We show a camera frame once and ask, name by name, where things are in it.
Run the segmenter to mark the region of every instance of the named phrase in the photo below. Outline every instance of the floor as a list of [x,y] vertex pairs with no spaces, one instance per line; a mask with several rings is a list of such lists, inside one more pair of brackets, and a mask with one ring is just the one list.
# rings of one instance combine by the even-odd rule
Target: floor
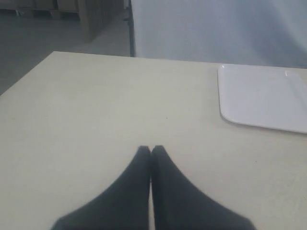
[[0,11],[0,95],[53,51],[129,56],[129,28],[121,13],[85,43],[77,15],[52,20],[48,15],[17,17]]

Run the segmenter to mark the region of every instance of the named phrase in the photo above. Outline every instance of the white table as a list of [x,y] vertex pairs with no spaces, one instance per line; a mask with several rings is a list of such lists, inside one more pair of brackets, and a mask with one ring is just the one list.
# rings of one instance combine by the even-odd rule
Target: white table
[[52,53],[0,96],[0,228],[50,229],[162,144],[258,230],[305,230],[307,136],[224,121],[217,67]]

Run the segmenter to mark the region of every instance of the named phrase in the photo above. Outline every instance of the cardboard box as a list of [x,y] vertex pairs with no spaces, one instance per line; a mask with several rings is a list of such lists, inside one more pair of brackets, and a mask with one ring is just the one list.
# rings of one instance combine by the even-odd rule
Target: cardboard box
[[18,7],[35,8],[34,0],[16,0]]
[[58,7],[60,11],[64,12],[78,12],[77,0],[58,0]]
[[57,9],[57,0],[35,0],[36,9],[53,10]]

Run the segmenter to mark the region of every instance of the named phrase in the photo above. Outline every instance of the white plastic tray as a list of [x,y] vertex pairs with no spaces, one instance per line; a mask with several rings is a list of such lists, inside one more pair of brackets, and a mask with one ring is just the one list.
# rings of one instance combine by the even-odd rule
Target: white plastic tray
[[219,67],[218,87],[226,120],[307,133],[307,86],[298,74],[227,64]]

